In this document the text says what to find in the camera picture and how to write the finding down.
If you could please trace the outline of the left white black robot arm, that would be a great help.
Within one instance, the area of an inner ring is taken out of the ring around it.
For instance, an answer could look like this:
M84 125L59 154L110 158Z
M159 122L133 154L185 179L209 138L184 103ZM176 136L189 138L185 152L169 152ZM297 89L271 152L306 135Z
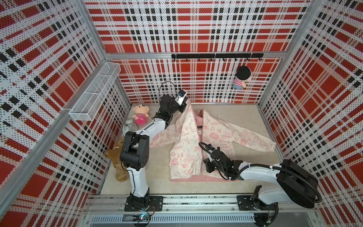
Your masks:
M170 125L176 112L184 112L187 100L187 92L184 90L180 90L175 98L164 95L151 123L138 131L129 131L124 136L120 161L130 175L131 192L127 204L136 210L145 211L151 204L145 172L150 140Z

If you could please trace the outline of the cream pink printed jacket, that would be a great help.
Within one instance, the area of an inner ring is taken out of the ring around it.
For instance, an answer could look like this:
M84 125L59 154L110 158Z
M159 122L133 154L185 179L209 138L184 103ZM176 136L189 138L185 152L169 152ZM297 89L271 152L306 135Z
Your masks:
M191 104L176 122L158 133L150 142L157 148L172 144L170 151L170 180L172 182L222 182L219 171L208 173L203 160L208 154L199 142L220 147L230 159L236 154L233 143L259 152L273 152L276 143L252 130L214 118L206 109L196 113Z

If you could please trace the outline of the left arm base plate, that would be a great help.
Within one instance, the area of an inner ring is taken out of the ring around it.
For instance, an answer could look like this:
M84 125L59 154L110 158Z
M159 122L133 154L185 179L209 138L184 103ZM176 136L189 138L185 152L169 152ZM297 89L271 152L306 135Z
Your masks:
M163 196L149 196L146 197L136 197L130 195L127 197L126 204L124 207L125 212L133 211L162 211L163 208Z

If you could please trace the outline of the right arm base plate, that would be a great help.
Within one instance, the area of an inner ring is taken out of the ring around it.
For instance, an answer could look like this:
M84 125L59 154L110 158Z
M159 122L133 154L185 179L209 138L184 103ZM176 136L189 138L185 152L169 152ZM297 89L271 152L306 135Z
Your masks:
M276 203L265 204L259 198L252 195L237 196L240 211L275 211Z

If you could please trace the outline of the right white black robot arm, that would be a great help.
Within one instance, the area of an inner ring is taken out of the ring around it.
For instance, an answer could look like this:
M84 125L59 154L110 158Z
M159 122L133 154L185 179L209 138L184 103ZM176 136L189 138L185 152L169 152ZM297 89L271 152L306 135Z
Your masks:
M208 155L203 160L208 173L217 171L224 180L258 180L274 184L273 187L256 186L253 194L240 202L243 211L266 211L277 208L280 202L293 202L312 209L322 202L318 179L291 160L285 159L275 165L251 164L231 160L220 147L203 142L199 146Z

